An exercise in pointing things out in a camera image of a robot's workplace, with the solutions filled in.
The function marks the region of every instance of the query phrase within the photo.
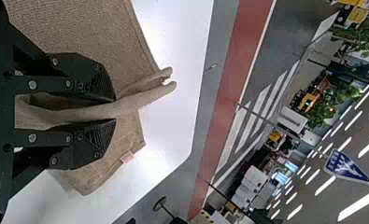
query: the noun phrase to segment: triangular sign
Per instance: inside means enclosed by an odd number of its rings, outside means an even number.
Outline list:
[[[369,177],[345,153],[334,149],[323,170],[329,175],[362,184],[369,184]]]

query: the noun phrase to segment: green tree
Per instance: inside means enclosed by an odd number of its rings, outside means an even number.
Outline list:
[[[360,90],[347,83],[340,83],[337,88],[327,90],[323,98],[315,106],[303,115],[308,119],[307,125],[314,129],[325,122],[325,119],[332,119],[336,114],[336,105],[343,104],[347,99],[357,101],[362,97]]]
[[[348,53],[364,50],[362,57],[369,57],[369,19],[366,19],[359,29],[333,27],[331,31],[334,37],[343,39],[350,44],[351,48]]]

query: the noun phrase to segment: red stripe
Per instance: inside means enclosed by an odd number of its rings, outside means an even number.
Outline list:
[[[227,60],[214,106],[199,173],[192,195],[189,219],[202,209],[208,185],[215,174],[225,140],[234,120],[248,70],[254,60],[272,0],[240,0]]]

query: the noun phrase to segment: folded fabric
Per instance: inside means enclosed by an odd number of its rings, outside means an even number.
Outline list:
[[[77,52],[109,73],[118,100],[111,104],[53,96],[21,95],[16,99],[16,127],[45,130],[70,122],[117,119],[106,155],[62,177],[82,195],[102,186],[146,143],[138,109],[165,96],[176,82],[164,85],[171,68],[159,70],[141,32],[130,0],[7,0],[11,23],[46,52]]]

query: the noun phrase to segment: white tabletop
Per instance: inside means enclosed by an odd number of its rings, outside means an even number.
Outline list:
[[[213,0],[134,0],[152,54],[177,89],[140,111],[147,146],[83,197],[44,172],[10,202],[3,223],[109,224],[190,156]]]

